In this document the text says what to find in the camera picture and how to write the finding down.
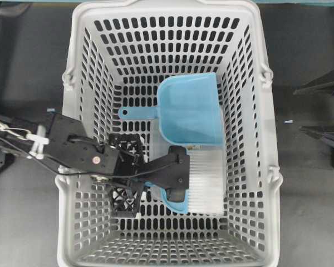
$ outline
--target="blue dustpan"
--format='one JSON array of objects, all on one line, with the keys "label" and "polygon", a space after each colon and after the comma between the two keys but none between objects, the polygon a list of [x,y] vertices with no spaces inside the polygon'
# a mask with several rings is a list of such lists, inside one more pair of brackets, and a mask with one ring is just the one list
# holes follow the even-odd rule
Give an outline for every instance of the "blue dustpan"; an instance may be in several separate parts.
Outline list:
[{"label": "blue dustpan", "polygon": [[157,91],[156,107],[122,107],[124,120],[159,119],[167,142],[180,146],[223,142],[215,73],[179,75],[165,79]]}]

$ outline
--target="dark floor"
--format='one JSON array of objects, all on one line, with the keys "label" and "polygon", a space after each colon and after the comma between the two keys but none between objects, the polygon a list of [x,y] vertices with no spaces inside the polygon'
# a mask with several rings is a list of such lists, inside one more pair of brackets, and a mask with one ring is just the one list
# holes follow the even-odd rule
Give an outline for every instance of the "dark floor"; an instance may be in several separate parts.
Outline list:
[{"label": "dark floor", "polygon": [[[0,112],[39,120],[62,106],[74,4],[3,5]],[[274,105],[281,187],[279,266],[334,267],[334,153],[299,132],[334,125],[334,96],[292,87],[334,69],[334,7],[260,5]],[[293,120],[293,124],[284,124]],[[0,175],[0,266],[57,266],[58,189],[52,175],[17,160]]]}]

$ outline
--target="wire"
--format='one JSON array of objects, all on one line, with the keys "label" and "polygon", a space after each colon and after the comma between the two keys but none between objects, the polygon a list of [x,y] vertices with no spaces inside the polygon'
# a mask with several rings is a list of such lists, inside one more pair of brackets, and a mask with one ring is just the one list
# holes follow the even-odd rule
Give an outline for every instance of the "wire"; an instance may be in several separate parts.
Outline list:
[{"label": "wire", "polygon": [[88,171],[88,172],[73,172],[70,174],[65,174],[59,171],[56,171],[55,169],[53,169],[52,167],[48,166],[47,164],[43,163],[41,160],[36,159],[35,157],[32,157],[32,155],[28,152],[26,152],[25,150],[19,148],[18,146],[14,145],[13,143],[11,143],[10,141],[1,138],[0,137],[0,141],[4,142],[5,144],[8,144],[9,146],[11,146],[12,148],[16,149],[17,151],[25,154],[26,156],[29,156],[32,158],[33,161],[35,161],[36,163],[38,163],[39,165],[41,165],[42,167],[44,167],[45,169],[51,171],[52,173],[56,174],[56,175],[63,175],[63,176],[76,176],[76,175],[99,175],[99,176],[103,176],[103,177],[113,177],[113,178],[135,178],[135,177],[139,177],[139,176],[143,176],[146,174],[151,174],[153,172],[157,172],[157,171],[161,171],[165,168],[170,167],[171,165],[176,164],[177,162],[172,162],[168,165],[162,166],[160,168],[157,169],[153,169],[153,170],[149,170],[149,171],[144,171],[144,172],[140,172],[134,175],[114,175],[114,174],[106,174],[104,172],[94,172],[94,171]]}]

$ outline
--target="dustpan handle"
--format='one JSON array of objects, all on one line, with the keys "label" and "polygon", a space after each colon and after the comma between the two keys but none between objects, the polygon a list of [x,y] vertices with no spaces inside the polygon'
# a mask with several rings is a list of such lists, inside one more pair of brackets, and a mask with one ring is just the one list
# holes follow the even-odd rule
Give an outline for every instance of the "dustpan handle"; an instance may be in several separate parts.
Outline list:
[{"label": "dustpan handle", "polygon": [[158,107],[120,107],[118,111],[122,120],[144,120],[158,118]]}]

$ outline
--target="plastic basket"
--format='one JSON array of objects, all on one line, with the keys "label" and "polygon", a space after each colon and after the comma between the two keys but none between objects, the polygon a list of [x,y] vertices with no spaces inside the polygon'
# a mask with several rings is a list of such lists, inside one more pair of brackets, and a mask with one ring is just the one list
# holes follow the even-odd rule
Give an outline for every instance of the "plastic basket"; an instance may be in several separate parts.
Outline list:
[{"label": "plastic basket", "polygon": [[143,0],[79,5],[63,113],[87,133],[138,133],[150,156],[150,120],[122,121],[122,106],[155,106],[171,75],[216,72],[225,133],[225,213],[176,214],[150,192],[138,219],[109,216],[104,187],[58,176],[60,266],[223,264],[275,266],[279,186],[272,100],[261,18],[248,1]]}]

